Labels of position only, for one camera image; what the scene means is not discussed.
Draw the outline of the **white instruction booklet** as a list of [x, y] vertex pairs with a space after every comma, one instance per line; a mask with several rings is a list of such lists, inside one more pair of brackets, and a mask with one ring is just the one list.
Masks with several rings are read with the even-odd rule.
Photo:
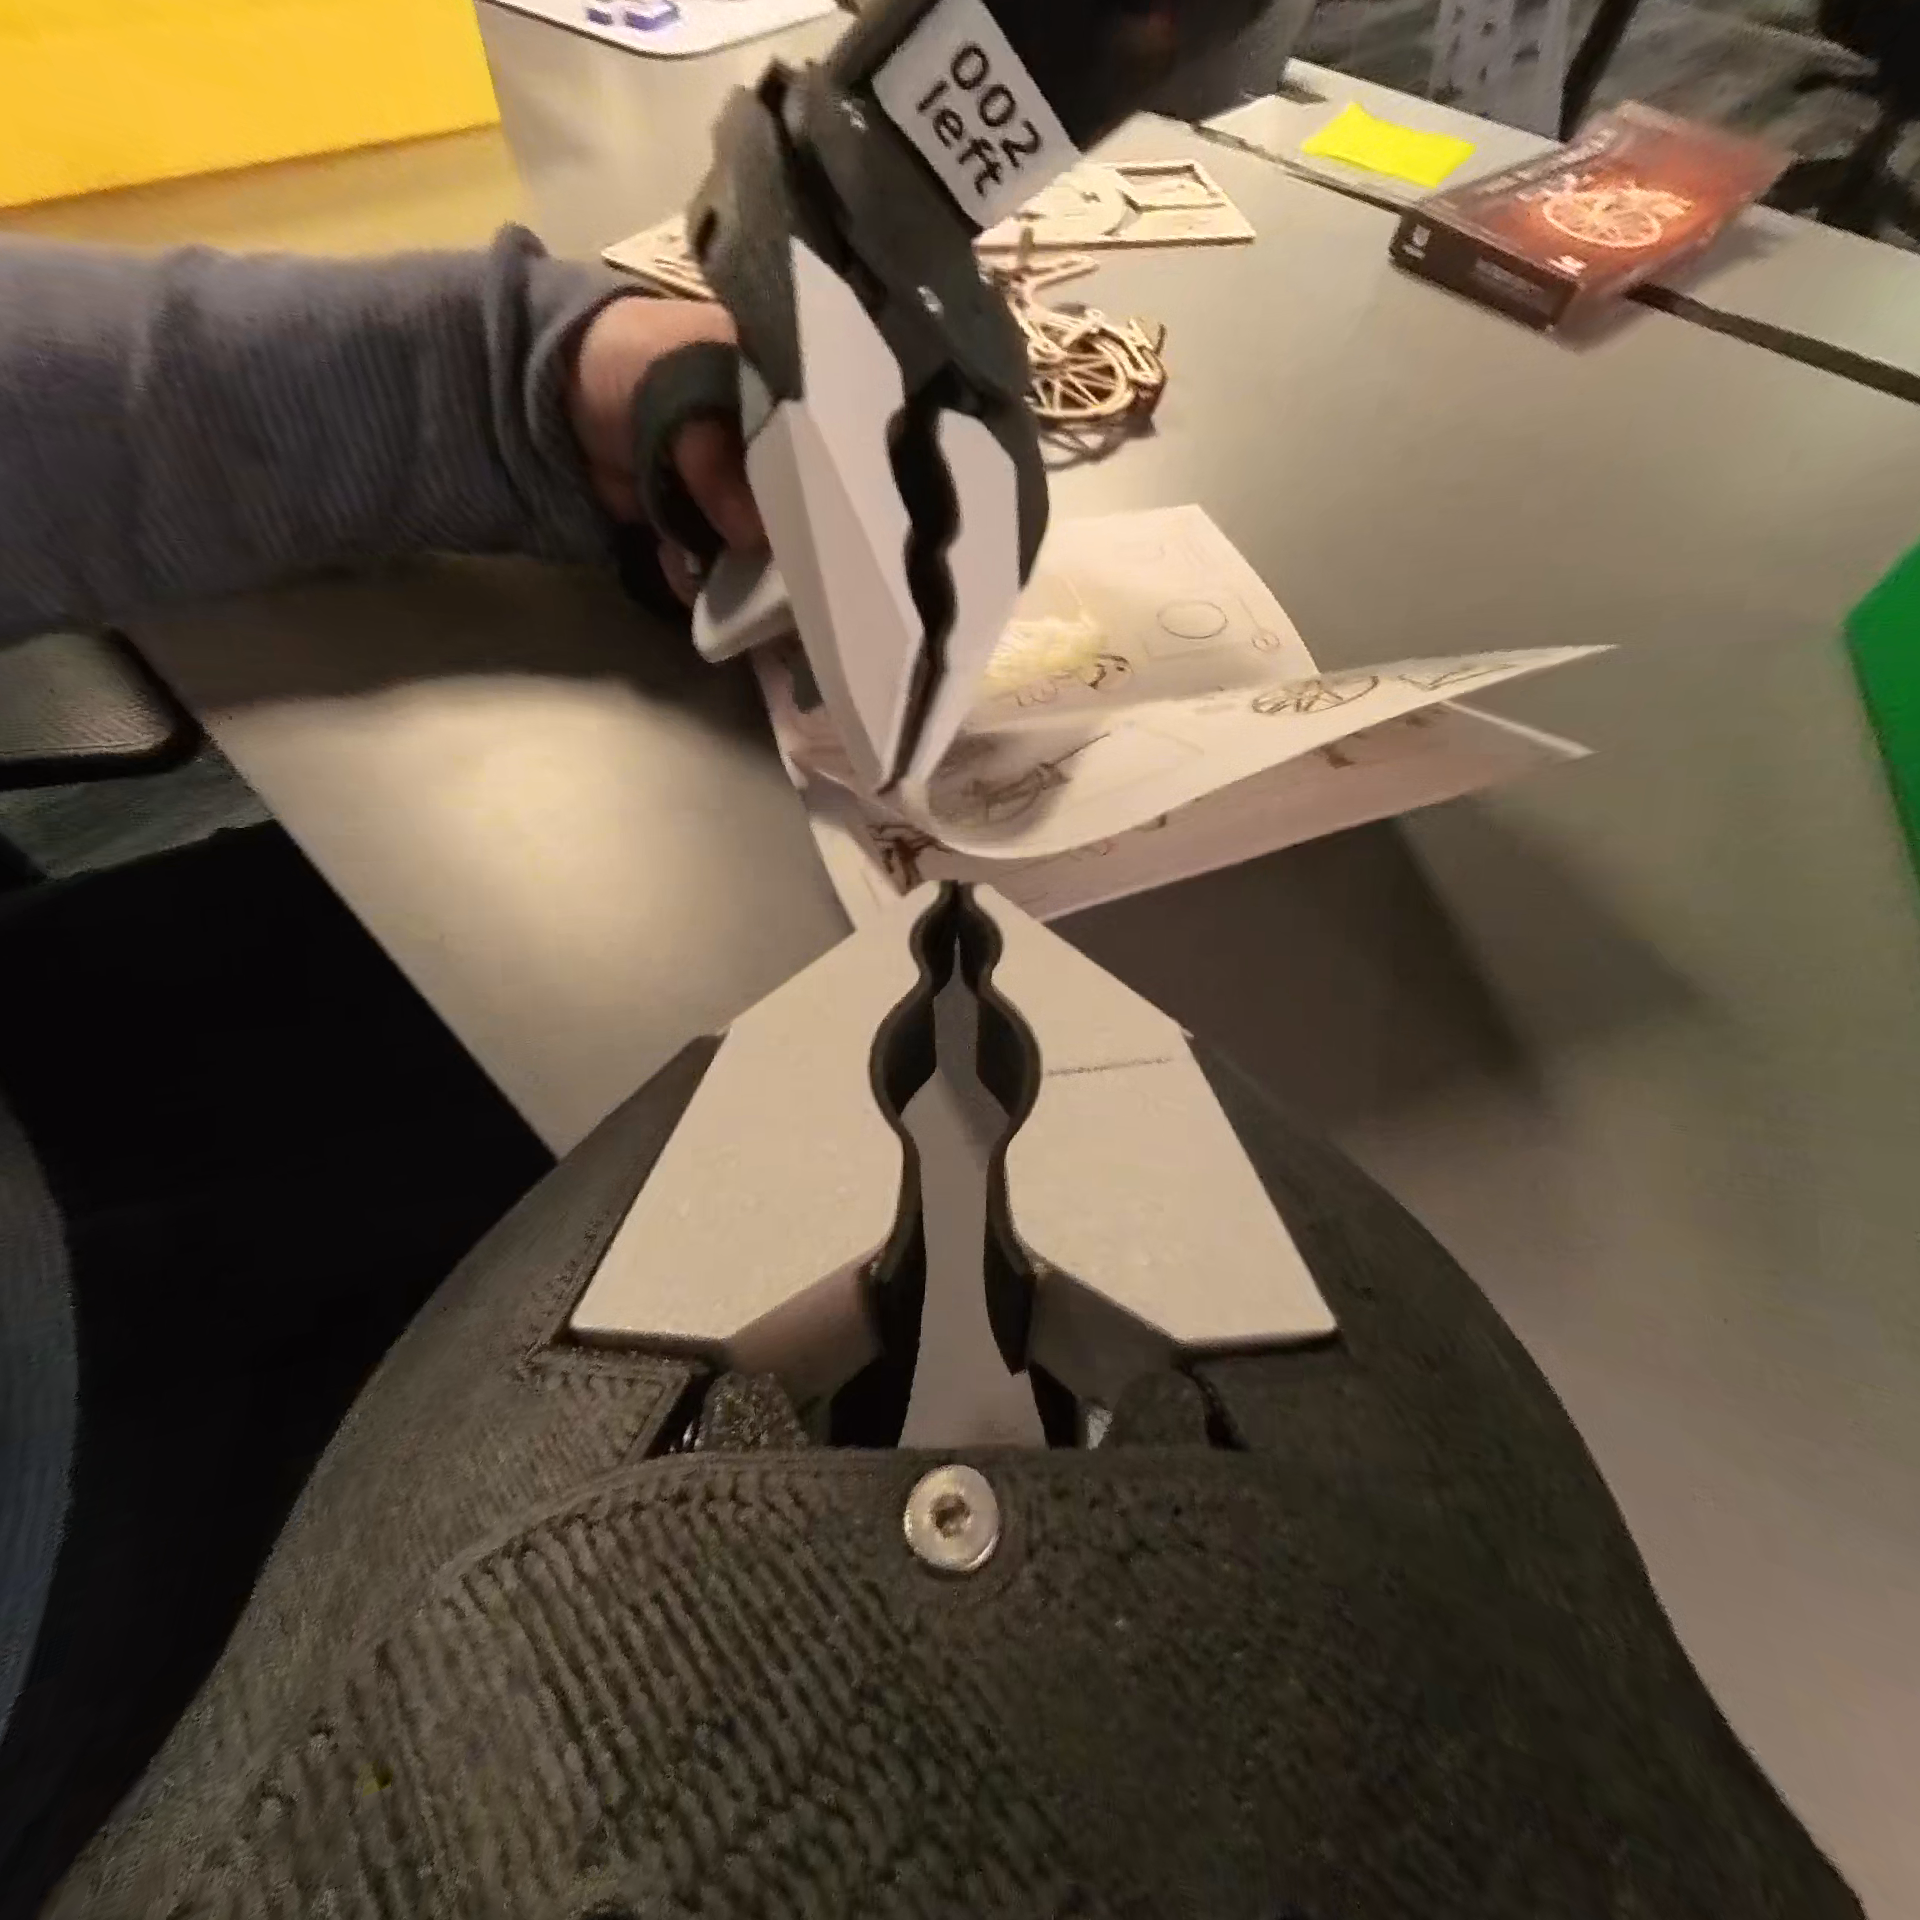
[[1322, 668], [1195, 505], [1058, 520], [966, 720], [905, 799], [855, 788], [795, 641], [757, 680], [853, 924], [931, 881], [1038, 920], [1465, 797], [1577, 742], [1475, 708], [1605, 644]]

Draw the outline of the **green plastic bin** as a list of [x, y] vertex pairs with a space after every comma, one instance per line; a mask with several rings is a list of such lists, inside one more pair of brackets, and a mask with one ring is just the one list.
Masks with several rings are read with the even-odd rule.
[[1887, 812], [1917, 881], [1917, 547], [1909, 549], [1843, 624], [1863, 720]]

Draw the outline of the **white printed card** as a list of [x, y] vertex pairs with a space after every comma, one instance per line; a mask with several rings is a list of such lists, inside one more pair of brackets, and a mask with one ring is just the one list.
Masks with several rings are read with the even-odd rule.
[[1574, 3], [1441, 3], [1427, 95], [1559, 136], [1574, 11]]

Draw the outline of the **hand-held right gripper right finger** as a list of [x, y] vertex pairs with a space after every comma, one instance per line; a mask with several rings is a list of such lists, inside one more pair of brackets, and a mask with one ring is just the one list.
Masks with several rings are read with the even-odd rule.
[[1015, 1373], [1071, 1397], [1282, 1353], [1335, 1313], [1186, 1031], [990, 886], [959, 894], [990, 1159], [986, 1283]]

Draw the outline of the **rectangular wooden parts sheet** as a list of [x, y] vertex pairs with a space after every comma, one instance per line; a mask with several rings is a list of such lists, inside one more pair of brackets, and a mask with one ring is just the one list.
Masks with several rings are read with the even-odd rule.
[[986, 259], [1251, 245], [1253, 223], [1198, 159], [1081, 159], [982, 231]]

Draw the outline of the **person's left hand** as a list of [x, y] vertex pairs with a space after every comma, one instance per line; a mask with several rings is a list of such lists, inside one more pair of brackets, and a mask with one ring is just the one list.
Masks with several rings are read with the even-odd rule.
[[[662, 587], [686, 608], [700, 597], [703, 567], [671, 535], [661, 535], [639, 505], [634, 396], [659, 360], [698, 343], [737, 343], [725, 305], [621, 294], [588, 319], [567, 377], [567, 422], [596, 502], [614, 527], [651, 540]], [[738, 552], [764, 549], [746, 443], [734, 417], [687, 420], [674, 439], [674, 465], [686, 494], [727, 547]]]

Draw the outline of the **yellow sticky note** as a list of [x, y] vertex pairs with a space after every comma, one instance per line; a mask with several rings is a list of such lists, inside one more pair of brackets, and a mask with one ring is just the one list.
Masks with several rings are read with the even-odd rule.
[[1347, 103], [1300, 144], [1300, 155], [1330, 159], [1354, 172], [1402, 185], [1436, 189], [1476, 157], [1476, 142], [1405, 127]]

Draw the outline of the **yellow board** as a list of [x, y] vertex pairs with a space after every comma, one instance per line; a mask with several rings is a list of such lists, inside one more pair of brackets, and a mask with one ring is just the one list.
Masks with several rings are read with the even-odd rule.
[[5, 3], [2, 208], [493, 127], [466, 3]]

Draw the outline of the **wooden bicycle model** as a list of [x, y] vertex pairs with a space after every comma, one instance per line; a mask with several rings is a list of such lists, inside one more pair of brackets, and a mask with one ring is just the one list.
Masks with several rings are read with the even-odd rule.
[[1095, 253], [990, 253], [978, 265], [1023, 339], [1027, 406], [1049, 445], [1092, 460], [1153, 428], [1167, 383], [1167, 328], [1071, 296], [1097, 275]]

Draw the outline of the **person's left forearm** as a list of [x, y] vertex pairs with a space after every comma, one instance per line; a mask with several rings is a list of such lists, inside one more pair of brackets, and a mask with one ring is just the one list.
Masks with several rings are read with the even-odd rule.
[[614, 300], [519, 227], [362, 259], [5, 238], [5, 639], [414, 556], [602, 559], [567, 387]]

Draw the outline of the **white tray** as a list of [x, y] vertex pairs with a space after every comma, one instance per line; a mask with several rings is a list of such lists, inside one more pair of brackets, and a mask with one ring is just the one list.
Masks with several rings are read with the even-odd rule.
[[493, 3], [493, 7], [659, 59], [706, 57], [841, 14], [835, 3]]

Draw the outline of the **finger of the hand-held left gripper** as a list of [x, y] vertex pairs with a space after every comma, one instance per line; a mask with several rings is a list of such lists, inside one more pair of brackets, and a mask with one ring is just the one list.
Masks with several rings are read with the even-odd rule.
[[995, 422], [939, 408], [931, 420], [929, 517], [907, 547], [924, 638], [905, 685], [897, 788], [922, 790], [970, 717], [1031, 557], [1022, 507], [1031, 462]]
[[801, 389], [748, 443], [748, 473], [810, 675], [853, 781], [924, 781], [953, 737], [970, 675], [970, 568], [939, 563], [950, 606], [911, 590], [914, 520], [890, 433], [898, 360], [853, 286], [804, 239], [788, 245]]

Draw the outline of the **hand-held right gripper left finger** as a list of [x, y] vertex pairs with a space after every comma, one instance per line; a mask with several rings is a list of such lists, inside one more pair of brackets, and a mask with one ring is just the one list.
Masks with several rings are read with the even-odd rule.
[[775, 1375], [801, 1403], [922, 1345], [905, 1109], [938, 1062], [959, 892], [931, 881], [732, 1021], [570, 1317], [596, 1349]]

